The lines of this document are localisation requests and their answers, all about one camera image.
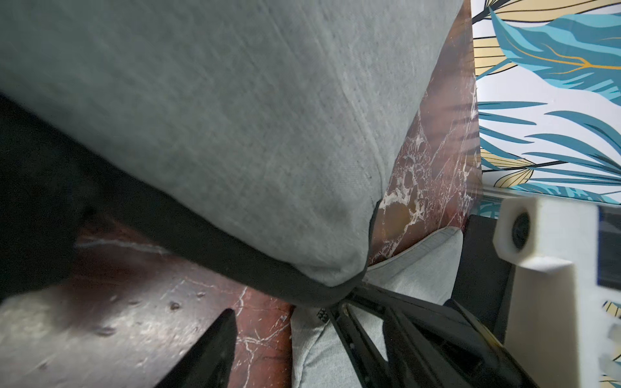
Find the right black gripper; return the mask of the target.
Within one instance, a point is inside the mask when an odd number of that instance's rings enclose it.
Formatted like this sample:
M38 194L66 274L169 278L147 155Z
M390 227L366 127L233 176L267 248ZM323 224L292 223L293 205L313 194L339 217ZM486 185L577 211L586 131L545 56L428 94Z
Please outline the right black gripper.
M498 257L492 238L496 220L472 215L451 297L441 305L362 283L346 298L380 354L387 358L385 311L411 301L411 387L534 387L503 342L514 268Z

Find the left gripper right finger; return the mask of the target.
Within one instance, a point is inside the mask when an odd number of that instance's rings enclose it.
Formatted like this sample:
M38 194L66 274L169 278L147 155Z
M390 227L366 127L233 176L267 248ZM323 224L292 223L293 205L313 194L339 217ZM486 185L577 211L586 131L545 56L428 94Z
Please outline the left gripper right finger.
M394 302L386 308L387 358L384 358L359 319L346 303L328 308L328 316L363 387L411 387L412 339L405 313L411 301Z

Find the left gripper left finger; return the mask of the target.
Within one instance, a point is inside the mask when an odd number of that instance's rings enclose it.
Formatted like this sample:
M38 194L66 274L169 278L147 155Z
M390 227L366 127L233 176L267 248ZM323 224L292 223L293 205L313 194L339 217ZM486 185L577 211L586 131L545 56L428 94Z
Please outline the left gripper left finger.
M227 387L237 334L234 310L226 309L156 387Z

